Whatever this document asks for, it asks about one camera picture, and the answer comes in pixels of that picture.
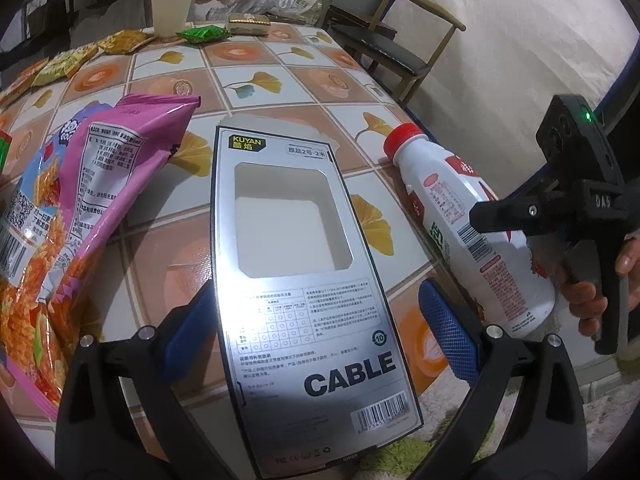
wall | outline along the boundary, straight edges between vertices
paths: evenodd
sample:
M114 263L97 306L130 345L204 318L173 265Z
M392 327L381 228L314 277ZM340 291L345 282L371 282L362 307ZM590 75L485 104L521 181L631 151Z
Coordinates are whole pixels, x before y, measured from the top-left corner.
M552 95L581 93L596 105L638 40L619 0L433 1L467 30L455 34L410 109L501 196L544 163L535 133ZM385 23L423 59L448 28L405 0Z

screw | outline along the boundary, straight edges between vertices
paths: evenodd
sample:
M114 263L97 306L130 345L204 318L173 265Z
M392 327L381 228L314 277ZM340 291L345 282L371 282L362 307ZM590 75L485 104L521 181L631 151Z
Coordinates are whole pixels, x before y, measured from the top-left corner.
M546 341L551 346L555 347L559 347L562 344L562 339L560 339L560 336L556 334L549 334L548 336L546 336Z
M89 346L94 344L94 341L95 341L94 336L92 336L91 334L83 335L80 338L80 346L82 348L89 348Z
M143 326L140 330L138 330L138 337L144 341L149 341L155 335L156 327L151 325Z
M500 339L504 335L504 331L497 325L489 325L486 328L486 334L492 339Z

plastic bottle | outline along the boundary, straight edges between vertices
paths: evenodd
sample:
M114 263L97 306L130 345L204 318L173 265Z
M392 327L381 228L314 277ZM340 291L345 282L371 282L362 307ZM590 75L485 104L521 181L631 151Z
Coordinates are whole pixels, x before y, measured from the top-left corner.
M522 231L480 234L471 227L473 205L497 200L484 180L415 124L393 130L384 150L400 169L420 222L476 301L482 321L518 338L535 330L553 309L553 284L534 261Z

chair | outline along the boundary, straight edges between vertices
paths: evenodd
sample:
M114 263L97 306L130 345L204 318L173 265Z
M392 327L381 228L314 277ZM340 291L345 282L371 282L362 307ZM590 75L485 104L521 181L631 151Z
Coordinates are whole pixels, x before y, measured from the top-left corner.
M373 74L378 64L381 64L402 78L392 94L393 99L398 102L401 107L405 107L414 96L424 78L427 77L427 74L440 57L440 54L444 51L447 43L449 43L449 40L453 37L453 33L456 30L462 32L466 30L465 25L463 25L460 20L438 4L430 2L429 0L409 1L451 24L451 28L447 31L427 62L375 31L376 26L380 23L382 13L388 6L389 0L382 0L382 3L380 3L378 10L376 10L376 13L369 23L369 28L353 27L350 25L332 25L330 28L330 30L334 30L341 36L345 43L345 50L356 60L360 60L361 54L373 60L368 69L370 74Z

green snack packet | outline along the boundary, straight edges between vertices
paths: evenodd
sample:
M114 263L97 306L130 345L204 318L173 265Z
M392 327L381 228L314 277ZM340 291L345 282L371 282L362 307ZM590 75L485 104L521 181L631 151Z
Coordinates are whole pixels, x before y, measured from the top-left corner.
M4 168L6 162L6 154L9 153L9 146L11 145L11 136L0 130L0 173Z
M177 33L189 43L209 43L210 41L226 40L231 34L224 27L215 25L205 25L204 27L193 27Z

